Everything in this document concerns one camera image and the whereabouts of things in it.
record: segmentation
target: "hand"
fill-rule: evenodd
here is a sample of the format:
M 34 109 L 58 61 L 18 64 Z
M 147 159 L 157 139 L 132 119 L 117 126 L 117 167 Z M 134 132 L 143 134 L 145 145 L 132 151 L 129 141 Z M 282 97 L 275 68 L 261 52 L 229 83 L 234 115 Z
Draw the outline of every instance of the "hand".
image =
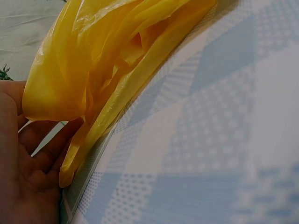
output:
M 24 86 L 25 82 L 0 81 L 0 224 L 56 224 L 60 166 L 83 121 L 69 122 L 32 157 L 57 122 L 24 126 L 28 122 L 21 108 Z

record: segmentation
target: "crumpled plastic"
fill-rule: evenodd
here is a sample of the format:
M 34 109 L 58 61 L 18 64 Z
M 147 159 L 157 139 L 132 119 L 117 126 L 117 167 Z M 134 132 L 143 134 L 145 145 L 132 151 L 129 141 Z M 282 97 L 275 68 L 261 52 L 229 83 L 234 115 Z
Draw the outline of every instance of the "crumpled plastic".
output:
M 71 184 L 94 143 L 216 0 L 69 0 L 35 57 L 31 120 L 84 118 L 59 174 Z

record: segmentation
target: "finger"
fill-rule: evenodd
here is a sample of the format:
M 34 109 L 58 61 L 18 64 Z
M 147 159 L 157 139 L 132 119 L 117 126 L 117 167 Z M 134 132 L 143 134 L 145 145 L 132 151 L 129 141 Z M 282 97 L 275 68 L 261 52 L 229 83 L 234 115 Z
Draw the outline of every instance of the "finger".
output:
M 19 132 L 19 143 L 31 155 L 47 134 L 56 126 L 55 121 L 33 121 Z
M 60 168 L 62 166 L 62 163 L 64 162 L 64 158 L 66 156 L 67 150 L 69 149 L 70 143 L 71 143 L 71 140 L 69 140 L 69 142 L 65 145 L 65 147 L 62 150 L 62 152 L 60 153 L 59 157 L 57 158 L 57 160 L 54 162 L 53 166 L 47 173 L 47 176 L 49 177 L 49 179 L 51 179 L 57 186 L 59 186 Z
M 24 127 L 25 124 L 27 124 L 28 119 L 24 116 L 24 114 L 21 114 L 18 116 L 18 130 L 20 130 L 22 127 Z
M 1 81 L 0 92 L 11 97 L 16 106 L 18 115 L 22 114 L 22 97 L 25 89 L 25 81 Z
M 18 122 L 24 82 L 0 81 L 0 176 L 18 176 Z
M 33 157 L 42 171 L 47 172 L 51 168 L 67 142 L 74 136 L 82 124 L 83 120 L 81 118 L 69 122 Z
M 0 92 L 0 178 L 18 176 L 18 122 L 14 100 Z

